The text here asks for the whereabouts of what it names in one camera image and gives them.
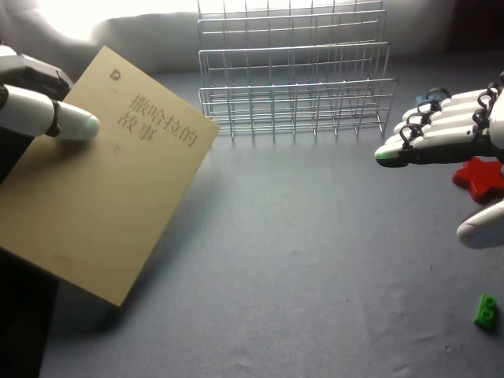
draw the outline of green lego brick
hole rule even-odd
[[[495,313],[497,312],[497,299],[490,295],[482,294],[480,304],[476,312],[474,324],[486,332],[493,332],[495,329]]]

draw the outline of wire rack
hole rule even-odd
[[[299,1],[223,2],[212,13],[199,3],[202,112],[232,138],[370,127],[383,135],[396,83],[385,78],[382,2]]]

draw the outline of silver wire book rack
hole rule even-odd
[[[198,2],[199,98],[221,132],[383,135],[396,82],[382,1],[323,1]]]

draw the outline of logo on book cover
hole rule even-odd
[[[114,69],[112,73],[110,74],[110,79],[114,81],[119,81],[120,80],[120,71],[117,69]]]

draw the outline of white robotic hand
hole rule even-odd
[[[504,162],[504,95],[496,84],[487,90],[427,100],[405,113],[395,134],[375,152],[384,167],[408,164],[454,163],[474,156]],[[504,245],[504,201],[466,219],[457,236],[470,248]]]
[[[33,137],[93,139],[100,129],[98,119],[57,101],[71,88],[72,82],[60,69],[0,46],[1,128]]]

